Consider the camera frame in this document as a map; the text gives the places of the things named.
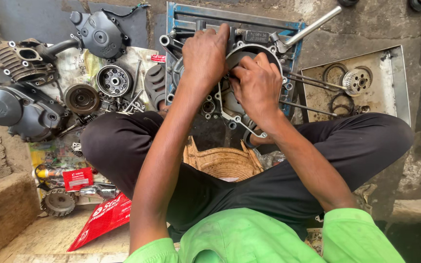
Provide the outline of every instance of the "gear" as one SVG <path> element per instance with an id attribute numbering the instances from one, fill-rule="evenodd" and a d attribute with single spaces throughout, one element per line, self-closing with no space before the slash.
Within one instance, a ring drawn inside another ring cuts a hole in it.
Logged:
<path id="1" fill-rule="evenodd" d="M 358 67 L 348 71 L 342 85 L 347 88 L 346 93 L 351 97 L 357 97 L 371 85 L 371 74 L 366 67 Z"/>
<path id="2" fill-rule="evenodd" d="M 77 200 L 73 192 L 66 192 L 64 188 L 54 188 L 43 198 L 42 209 L 52 216 L 65 216 L 73 211 Z"/>
<path id="3" fill-rule="evenodd" d="M 323 73 L 323 81 L 333 83 L 336 85 L 342 85 L 342 80 L 347 73 L 347 67 L 341 63 L 334 63 L 330 65 Z M 328 86 L 332 91 L 339 91 L 340 88 Z"/>

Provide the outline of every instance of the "hand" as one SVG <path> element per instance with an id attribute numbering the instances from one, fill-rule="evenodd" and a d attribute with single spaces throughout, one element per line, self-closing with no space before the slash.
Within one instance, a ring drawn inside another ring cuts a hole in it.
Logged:
<path id="1" fill-rule="evenodd" d="M 259 53 L 254 60 L 243 57 L 231 74 L 239 79 L 229 79 L 235 98 L 261 129 L 268 129 L 273 117 L 283 116 L 278 103 L 282 76 L 276 64 L 269 63 L 266 54 Z"/>
<path id="2" fill-rule="evenodd" d="M 189 87 L 193 98 L 203 100 L 228 72 L 225 51 L 230 33 L 228 24 L 222 24 L 219 33 L 208 28 L 197 31 L 183 46 L 184 73 L 180 80 Z"/>

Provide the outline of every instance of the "knee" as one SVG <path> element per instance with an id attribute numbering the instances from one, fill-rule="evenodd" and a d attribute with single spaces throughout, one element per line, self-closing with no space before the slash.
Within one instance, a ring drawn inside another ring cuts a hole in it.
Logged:
<path id="1" fill-rule="evenodd" d="M 374 123 L 379 126 L 379 136 L 384 146 L 398 149 L 405 153 L 413 144 L 413 131 L 403 120 L 383 113 L 371 113 Z"/>
<path id="2" fill-rule="evenodd" d="M 104 159 L 112 147 L 115 137 L 114 118 L 107 114 L 101 115 L 89 123 L 80 135 L 82 153 L 86 159 L 95 164 L 97 160 Z"/>

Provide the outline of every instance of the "plastic bag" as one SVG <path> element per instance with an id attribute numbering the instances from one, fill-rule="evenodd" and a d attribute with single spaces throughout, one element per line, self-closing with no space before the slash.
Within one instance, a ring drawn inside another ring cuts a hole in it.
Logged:
<path id="1" fill-rule="evenodd" d="M 278 165 L 285 160 L 285 155 L 281 151 L 274 151 L 258 156 L 258 160 L 261 163 L 264 170 L 271 168 L 272 166 Z"/>

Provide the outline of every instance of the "red plastic bag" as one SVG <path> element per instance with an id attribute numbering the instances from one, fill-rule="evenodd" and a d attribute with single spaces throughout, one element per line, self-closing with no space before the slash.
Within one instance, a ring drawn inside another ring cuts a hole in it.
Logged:
<path id="1" fill-rule="evenodd" d="M 129 222 L 131 200 L 123 193 L 115 199 L 98 204 L 67 252 L 74 251 L 91 240 Z"/>
<path id="2" fill-rule="evenodd" d="M 92 185 L 92 168 L 82 168 L 74 171 L 63 172 L 63 180 L 67 192 L 79 191 L 82 187 Z"/>

